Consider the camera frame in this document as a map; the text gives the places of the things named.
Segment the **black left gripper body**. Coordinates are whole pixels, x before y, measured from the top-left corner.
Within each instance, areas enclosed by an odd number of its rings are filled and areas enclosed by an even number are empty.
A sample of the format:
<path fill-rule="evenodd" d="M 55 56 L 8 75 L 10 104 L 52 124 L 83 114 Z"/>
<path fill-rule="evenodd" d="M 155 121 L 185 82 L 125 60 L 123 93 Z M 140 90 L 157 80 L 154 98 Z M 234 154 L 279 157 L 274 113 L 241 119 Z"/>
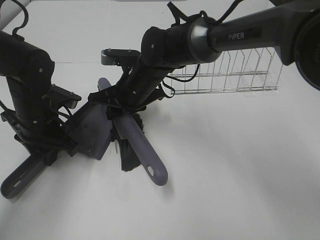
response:
<path fill-rule="evenodd" d="M 51 150 L 66 151 L 74 156 L 78 151 L 78 143 L 54 121 L 50 124 L 35 127 L 21 122 L 14 110 L 7 109 L 0 114 L 1 120 L 7 122 L 15 131 L 14 138 L 21 143 L 30 154 L 49 152 Z"/>

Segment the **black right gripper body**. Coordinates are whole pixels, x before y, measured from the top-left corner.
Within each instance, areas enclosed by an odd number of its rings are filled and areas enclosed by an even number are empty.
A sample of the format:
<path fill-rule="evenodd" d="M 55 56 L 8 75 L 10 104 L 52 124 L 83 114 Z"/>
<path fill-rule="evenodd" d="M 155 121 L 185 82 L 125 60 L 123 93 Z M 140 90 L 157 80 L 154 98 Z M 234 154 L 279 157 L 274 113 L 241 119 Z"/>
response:
<path fill-rule="evenodd" d="M 146 105 L 161 98 L 153 92 L 168 73 L 168 67 L 148 66 L 139 57 L 130 73 L 123 73 L 116 85 L 91 93 L 88 102 L 107 105 L 106 116 L 109 120 L 124 113 L 144 110 Z"/>

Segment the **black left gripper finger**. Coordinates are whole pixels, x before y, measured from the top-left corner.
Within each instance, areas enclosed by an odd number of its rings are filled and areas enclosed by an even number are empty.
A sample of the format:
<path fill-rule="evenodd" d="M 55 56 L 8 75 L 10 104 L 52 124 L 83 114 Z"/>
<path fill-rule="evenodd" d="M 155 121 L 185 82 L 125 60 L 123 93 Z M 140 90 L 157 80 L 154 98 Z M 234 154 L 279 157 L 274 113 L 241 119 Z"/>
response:
<path fill-rule="evenodd" d="M 58 152 L 59 151 L 57 149 L 51 149 L 46 152 L 44 154 L 44 163 L 47 166 L 51 166 L 57 160 Z"/>

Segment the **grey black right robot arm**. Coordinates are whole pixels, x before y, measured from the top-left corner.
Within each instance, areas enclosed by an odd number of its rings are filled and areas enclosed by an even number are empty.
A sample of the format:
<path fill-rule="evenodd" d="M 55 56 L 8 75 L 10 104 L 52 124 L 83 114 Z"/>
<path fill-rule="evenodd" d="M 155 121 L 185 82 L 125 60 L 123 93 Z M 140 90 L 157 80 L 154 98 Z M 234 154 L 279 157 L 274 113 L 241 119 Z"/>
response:
<path fill-rule="evenodd" d="M 313 88 L 320 87 L 320 3 L 317 0 L 275 0 L 273 7 L 231 21 L 206 12 L 187 16 L 173 3 L 175 23 L 149 28 L 141 50 L 105 49 L 103 65 L 122 67 L 119 81 L 91 93 L 88 100 L 110 106 L 113 114 L 134 113 L 162 99 L 163 80 L 176 69 L 212 63 L 226 51 L 272 47 L 281 62 L 296 64 Z"/>

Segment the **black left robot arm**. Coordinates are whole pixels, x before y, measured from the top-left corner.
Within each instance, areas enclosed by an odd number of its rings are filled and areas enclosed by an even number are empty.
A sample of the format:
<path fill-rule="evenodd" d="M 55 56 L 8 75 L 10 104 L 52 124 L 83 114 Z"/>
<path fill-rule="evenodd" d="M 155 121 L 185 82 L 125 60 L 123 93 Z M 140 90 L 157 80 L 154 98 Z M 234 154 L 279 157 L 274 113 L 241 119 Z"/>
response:
<path fill-rule="evenodd" d="M 60 112 L 74 109 L 79 95 L 52 84 L 55 62 L 50 55 L 17 34 L 0 33 L 0 74 L 6 78 L 14 109 L 4 104 L 1 119 L 15 131 L 15 139 L 31 155 L 50 166 L 60 150 L 72 151 L 75 144 L 63 129 Z"/>

